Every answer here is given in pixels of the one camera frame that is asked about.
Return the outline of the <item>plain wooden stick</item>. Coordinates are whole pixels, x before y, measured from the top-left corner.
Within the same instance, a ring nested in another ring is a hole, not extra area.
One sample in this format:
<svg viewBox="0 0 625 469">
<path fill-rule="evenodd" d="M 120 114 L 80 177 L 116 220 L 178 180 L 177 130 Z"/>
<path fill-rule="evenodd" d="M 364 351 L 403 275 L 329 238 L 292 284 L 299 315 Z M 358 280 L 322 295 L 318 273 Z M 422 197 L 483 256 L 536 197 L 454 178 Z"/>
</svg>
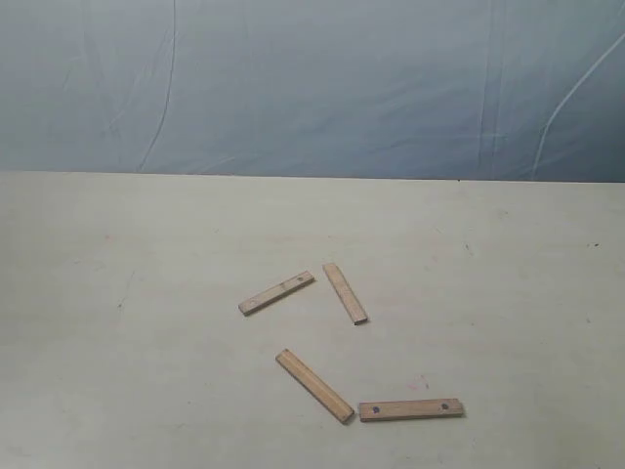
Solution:
<svg viewBox="0 0 625 469">
<path fill-rule="evenodd" d="M 360 325 L 368 322 L 368 315 L 341 269 L 334 263 L 324 264 L 322 268 L 353 324 Z"/>
</svg>

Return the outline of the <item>light wooden plank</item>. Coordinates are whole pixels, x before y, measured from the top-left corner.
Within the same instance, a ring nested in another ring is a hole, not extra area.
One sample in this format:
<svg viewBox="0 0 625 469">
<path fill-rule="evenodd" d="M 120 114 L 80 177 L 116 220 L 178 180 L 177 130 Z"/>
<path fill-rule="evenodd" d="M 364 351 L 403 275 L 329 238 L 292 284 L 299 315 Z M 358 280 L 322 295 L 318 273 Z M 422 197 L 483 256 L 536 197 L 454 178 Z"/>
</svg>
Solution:
<svg viewBox="0 0 625 469">
<path fill-rule="evenodd" d="M 355 410 L 348 402 L 326 384 L 293 352 L 284 349 L 275 357 L 275 360 L 341 424 L 347 425 L 354 418 Z"/>
</svg>

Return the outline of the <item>wooden stick with two holes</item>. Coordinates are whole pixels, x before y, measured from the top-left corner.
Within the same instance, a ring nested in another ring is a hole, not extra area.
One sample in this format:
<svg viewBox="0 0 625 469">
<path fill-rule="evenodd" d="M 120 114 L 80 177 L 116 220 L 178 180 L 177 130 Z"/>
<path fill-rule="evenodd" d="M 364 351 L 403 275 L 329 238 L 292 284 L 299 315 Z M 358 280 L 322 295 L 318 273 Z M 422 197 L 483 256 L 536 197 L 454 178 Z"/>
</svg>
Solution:
<svg viewBox="0 0 625 469">
<path fill-rule="evenodd" d="M 360 422 L 459 418 L 465 416 L 458 399 L 364 402 L 358 405 Z"/>
</svg>

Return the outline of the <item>wood block with two holes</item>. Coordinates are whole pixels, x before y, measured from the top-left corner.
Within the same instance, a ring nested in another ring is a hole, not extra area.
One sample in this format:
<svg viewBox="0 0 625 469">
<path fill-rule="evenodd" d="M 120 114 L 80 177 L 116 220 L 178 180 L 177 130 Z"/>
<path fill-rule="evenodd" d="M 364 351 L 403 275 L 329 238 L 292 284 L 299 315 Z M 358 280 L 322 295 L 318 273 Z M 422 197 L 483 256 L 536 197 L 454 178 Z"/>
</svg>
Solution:
<svg viewBox="0 0 625 469">
<path fill-rule="evenodd" d="M 239 312 L 245 317 L 250 316 L 314 282 L 314 276 L 304 271 L 244 300 L 238 305 Z"/>
</svg>

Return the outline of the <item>blue-grey backdrop cloth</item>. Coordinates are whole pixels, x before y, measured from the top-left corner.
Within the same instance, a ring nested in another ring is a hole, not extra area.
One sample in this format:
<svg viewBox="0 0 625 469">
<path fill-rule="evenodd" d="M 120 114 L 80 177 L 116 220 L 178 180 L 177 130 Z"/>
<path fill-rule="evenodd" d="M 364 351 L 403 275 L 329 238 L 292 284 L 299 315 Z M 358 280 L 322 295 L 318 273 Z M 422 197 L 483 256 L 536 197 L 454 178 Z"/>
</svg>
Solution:
<svg viewBox="0 0 625 469">
<path fill-rule="evenodd" d="M 620 1 L 5 1 L 1 166 L 620 182 Z"/>
</svg>

